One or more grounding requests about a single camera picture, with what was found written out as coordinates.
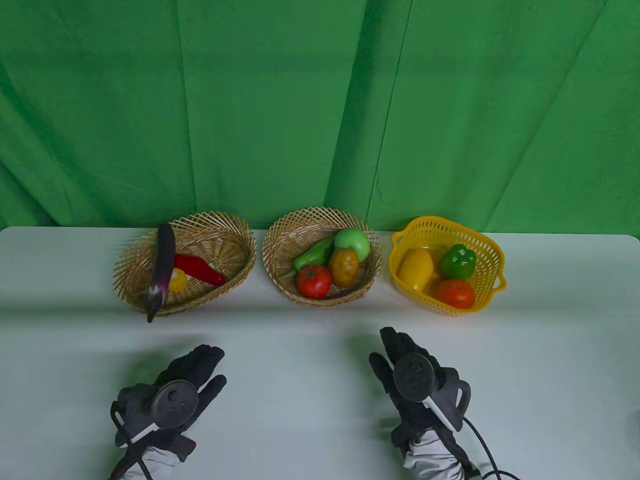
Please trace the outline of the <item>person's left hand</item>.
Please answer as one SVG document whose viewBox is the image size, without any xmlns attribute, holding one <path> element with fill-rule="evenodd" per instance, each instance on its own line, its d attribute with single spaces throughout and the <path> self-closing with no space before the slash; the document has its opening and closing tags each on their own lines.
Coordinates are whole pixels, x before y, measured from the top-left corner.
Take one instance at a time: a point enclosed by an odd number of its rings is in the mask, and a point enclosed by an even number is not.
<svg viewBox="0 0 640 480">
<path fill-rule="evenodd" d="M 214 375 L 224 355 L 217 346 L 199 345 L 174 359 L 152 384 L 119 391 L 110 416 L 118 431 L 115 444 L 126 447 L 122 471 L 138 466 L 146 470 L 144 477 L 156 478 L 143 457 L 152 449 L 187 460 L 197 444 L 186 432 L 226 386 L 224 375 Z"/>
</svg>

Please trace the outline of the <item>person's right hand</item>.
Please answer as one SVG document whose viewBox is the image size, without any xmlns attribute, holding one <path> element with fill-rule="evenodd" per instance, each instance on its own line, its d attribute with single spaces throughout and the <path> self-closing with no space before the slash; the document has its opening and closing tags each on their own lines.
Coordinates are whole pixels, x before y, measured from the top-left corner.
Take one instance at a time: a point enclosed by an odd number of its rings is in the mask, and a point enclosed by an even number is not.
<svg viewBox="0 0 640 480">
<path fill-rule="evenodd" d="M 380 335 L 386 354 L 373 352 L 368 361 L 398 412 L 400 423 L 390 439 L 405 469 L 418 479 L 475 478 L 478 469 L 455 440 L 470 404 L 470 385 L 407 333 L 388 326 Z"/>
</svg>

